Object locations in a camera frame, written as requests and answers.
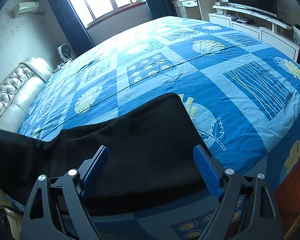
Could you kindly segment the white tv cabinet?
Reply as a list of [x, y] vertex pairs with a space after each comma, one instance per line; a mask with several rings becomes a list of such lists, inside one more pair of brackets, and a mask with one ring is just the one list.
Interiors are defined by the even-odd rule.
[[287, 36], [293, 27], [282, 20], [236, 6], [215, 4], [209, 14], [211, 23], [248, 34], [268, 43], [296, 62], [300, 61], [300, 45]]

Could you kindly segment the blue patterned bed sheet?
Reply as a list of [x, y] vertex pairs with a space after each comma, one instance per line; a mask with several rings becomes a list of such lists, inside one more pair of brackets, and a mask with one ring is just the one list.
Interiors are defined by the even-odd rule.
[[262, 173], [275, 190], [300, 161], [300, 65], [242, 31], [177, 17], [115, 35], [53, 74], [19, 133], [50, 140], [168, 92], [235, 171]]

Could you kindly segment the white wall air conditioner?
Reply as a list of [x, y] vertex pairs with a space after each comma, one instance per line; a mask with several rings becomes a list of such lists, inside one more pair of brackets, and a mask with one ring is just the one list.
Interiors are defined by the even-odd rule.
[[12, 10], [14, 18], [24, 15], [32, 15], [39, 9], [39, 2], [23, 2], [18, 3]]

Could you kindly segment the cream tufted leather headboard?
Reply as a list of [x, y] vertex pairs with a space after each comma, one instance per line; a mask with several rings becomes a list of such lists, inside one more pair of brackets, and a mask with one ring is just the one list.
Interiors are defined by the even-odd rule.
[[12, 70], [0, 83], [0, 129], [18, 131], [51, 75], [51, 67], [39, 57], [29, 57]]

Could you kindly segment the white dressing table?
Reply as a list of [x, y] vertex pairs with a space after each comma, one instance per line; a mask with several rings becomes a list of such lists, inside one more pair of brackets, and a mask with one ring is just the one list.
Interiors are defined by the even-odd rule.
[[216, 12], [213, 6], [218, 0], [174, 0], [178, 17], [209, 22], [209, 14]]

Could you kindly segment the black pants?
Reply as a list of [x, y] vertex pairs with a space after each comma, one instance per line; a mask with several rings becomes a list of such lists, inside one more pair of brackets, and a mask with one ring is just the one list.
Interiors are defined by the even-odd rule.
[[26, 204], [38, 176], [62, 176], [106, 146], [109, 160], [85, 198], [90, 214], [141, 211], [205, 188], [193, 159], [203, 143], [174, 93], [115, 119], [63, 129], [48, 142], [0, 130], [0, 189]]

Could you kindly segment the dark blue left curtain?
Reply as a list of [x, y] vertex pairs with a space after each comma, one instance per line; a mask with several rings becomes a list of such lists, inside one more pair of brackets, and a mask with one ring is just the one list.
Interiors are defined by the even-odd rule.
[[70, 0], [47, 0], [74, 54], [79, 57], [95, 46]]

